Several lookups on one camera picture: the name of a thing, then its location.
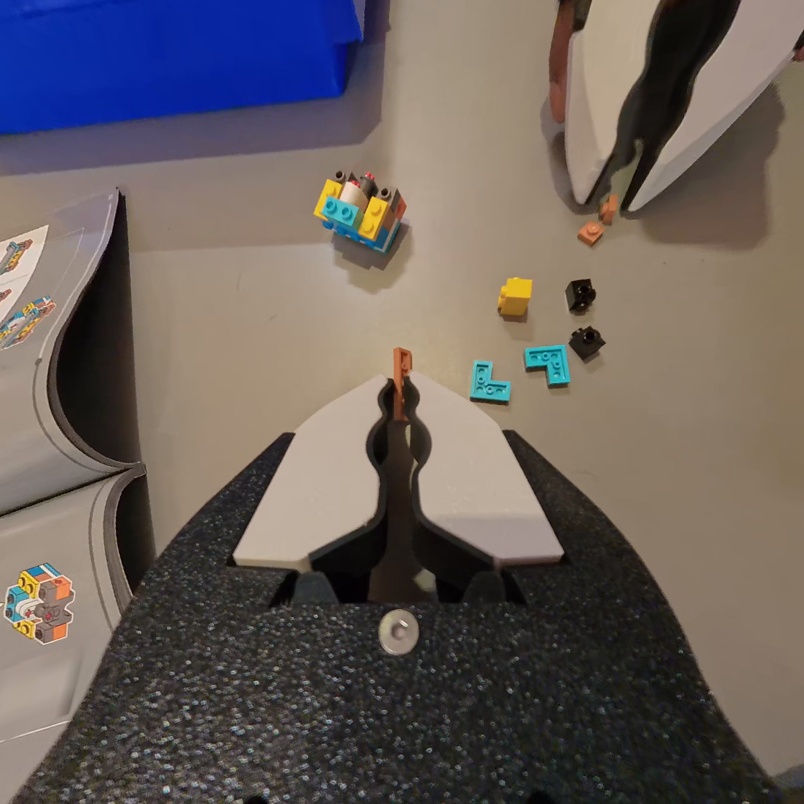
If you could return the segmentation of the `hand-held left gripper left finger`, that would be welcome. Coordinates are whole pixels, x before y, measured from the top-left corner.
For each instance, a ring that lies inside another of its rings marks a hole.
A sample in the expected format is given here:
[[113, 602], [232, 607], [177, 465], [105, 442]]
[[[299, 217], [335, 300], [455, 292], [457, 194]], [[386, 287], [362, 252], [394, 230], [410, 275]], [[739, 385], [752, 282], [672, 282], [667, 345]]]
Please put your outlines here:
[[375, 376], [293, 434], [232, 558], [239, 567], [368, 573], [384, 552], [386, 396]]

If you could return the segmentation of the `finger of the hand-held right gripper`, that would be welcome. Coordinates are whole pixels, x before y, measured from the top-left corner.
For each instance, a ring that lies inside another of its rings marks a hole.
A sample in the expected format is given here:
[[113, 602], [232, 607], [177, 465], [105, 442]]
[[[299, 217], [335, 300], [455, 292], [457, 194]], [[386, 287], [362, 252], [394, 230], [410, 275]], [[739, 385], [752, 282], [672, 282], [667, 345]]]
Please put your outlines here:
[[727, 2], [722, 31], [682, 73], [674, 114], [647, 140], [622, 200], [636, 212], [688, 170], [802, 47], [802, 1]]
[[660, 23], [695, 2], [562, 2], [564, 150], [573, 200], [591, 206], [635, 157]]

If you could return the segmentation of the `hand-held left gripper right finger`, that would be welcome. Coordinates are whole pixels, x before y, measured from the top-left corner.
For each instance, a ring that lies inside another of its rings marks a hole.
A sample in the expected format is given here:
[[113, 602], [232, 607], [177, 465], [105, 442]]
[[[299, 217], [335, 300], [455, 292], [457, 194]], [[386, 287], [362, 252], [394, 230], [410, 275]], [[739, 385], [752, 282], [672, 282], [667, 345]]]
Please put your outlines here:
[[564, 555], [502, 429], [485, 412], [419, 371], [407, 377], [416, 469], [414, 539], [429, 570], [554, 564]]

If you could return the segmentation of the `long orange toy plate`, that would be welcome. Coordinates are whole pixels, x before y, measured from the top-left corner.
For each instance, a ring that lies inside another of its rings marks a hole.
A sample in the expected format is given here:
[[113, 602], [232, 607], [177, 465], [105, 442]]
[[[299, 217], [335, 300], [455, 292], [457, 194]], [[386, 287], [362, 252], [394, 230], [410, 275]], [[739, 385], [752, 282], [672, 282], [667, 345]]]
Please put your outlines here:
[[411, 372], [412, 352], [403, 347], [396, 347], [393, 350], [393, 417], [395, 421], [407, 423], [408, 418], [405, 412], [405, 378]]

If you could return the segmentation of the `multicoloured toy brick assembly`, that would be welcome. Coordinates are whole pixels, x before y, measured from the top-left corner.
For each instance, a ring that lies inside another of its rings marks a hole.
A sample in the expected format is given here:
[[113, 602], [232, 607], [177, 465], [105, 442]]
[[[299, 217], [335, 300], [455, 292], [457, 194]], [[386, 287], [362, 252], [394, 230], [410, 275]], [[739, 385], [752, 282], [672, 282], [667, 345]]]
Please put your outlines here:
[[385, 255], [406, 211], [397, 186], [379, 183], [371, 172], [356, 176], [338, 170], [324, 183], [314, 216], [335, 235]]

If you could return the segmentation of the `blue plastic bin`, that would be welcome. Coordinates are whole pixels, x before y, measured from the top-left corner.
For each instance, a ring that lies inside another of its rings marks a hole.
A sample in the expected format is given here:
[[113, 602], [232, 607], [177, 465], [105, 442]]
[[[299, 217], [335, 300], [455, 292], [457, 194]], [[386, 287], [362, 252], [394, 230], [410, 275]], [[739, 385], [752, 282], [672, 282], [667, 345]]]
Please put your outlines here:
[[352, 1], [2, 1], [2, 134], [341, 95], [365, 8]]

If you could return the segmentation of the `grey desk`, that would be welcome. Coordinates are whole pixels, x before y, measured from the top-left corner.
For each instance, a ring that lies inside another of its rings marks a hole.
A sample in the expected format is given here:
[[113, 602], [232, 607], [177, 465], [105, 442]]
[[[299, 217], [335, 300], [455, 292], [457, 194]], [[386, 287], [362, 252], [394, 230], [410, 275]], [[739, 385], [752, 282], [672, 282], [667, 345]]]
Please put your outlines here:
[[[2, 229], [126, 196], [139, 440], [163, 549], [279, 433], [394, 347], [521, 433], [625, 534], [742, 740], [802, 763], [802, 64], [600, 242], [544, 106], [554, 2], [375, 2], [340, 98], [2, 139]], [[327, 178], [407, 211], [388, 253], [323, 228]], [[497, 312], [509, 277], [528, 312]], [[568, 311], [571, 280], [594, 303]], [[583, 362], [580, 327], [606, 341]], [[525, 371], [563, 344], [571, 382]]]

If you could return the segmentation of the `person's right hand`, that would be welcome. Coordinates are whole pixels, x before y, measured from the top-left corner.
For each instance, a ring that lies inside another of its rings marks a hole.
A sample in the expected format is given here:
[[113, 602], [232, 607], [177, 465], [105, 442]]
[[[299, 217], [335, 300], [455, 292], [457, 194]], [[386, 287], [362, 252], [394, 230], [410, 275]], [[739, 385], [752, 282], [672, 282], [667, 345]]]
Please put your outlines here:
[[575, 2], [559, 1], [548, 58], [549, 107], [557, 124], [565, 121], [568, 47], [574, 31]]

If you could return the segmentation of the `teal L-shaped plate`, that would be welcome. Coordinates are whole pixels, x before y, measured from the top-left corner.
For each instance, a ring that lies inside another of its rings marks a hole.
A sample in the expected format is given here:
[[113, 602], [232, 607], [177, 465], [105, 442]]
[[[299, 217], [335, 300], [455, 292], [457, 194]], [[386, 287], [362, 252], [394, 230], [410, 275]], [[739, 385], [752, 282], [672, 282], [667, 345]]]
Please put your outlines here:
[[571, 382], [567, 347], [563, 344], [524, 349], [525, 371], [543, 371], [548, 387], [566, 387]]
[[469, 387], [469, 399], [474, 402], [507, 405], [510, 403], [511, 384], [494, 379], [493, 362], [474, 360]]

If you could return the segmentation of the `yellow toy brick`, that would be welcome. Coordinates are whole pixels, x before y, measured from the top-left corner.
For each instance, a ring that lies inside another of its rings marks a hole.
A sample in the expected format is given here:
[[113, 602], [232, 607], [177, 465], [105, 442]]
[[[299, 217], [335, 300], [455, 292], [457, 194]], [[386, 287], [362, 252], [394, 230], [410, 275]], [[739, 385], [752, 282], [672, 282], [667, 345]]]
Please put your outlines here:
[[500, 288], [497, 312], [504, 317], [522, 317], [528, 312], [533, 281], [522, 277], [509, 277]]

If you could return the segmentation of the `grey instruction booklet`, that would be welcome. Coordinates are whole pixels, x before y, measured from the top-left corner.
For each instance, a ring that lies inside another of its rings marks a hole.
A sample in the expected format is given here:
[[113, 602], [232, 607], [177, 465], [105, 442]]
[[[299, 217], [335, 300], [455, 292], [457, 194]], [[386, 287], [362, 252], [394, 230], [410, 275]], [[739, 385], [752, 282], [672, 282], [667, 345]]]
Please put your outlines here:
[[155, 554], [126, 199], [63, 207], [2, 276], [2, 748], [54, 739]]

